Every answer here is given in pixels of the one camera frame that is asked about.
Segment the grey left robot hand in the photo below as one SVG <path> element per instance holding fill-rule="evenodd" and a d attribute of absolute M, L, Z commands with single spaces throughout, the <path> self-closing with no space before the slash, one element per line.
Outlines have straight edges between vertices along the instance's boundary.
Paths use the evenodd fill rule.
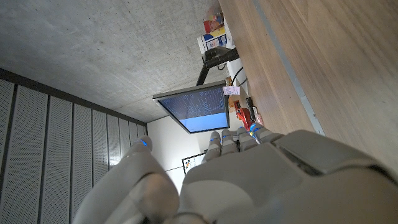
<path fill-rule="evenodd" d="M 259 123 L 213 132 L 177 189 L 142 136 L 88 193 L 75 223 L 396 223 L 397 175 L 341 142 Z"/>

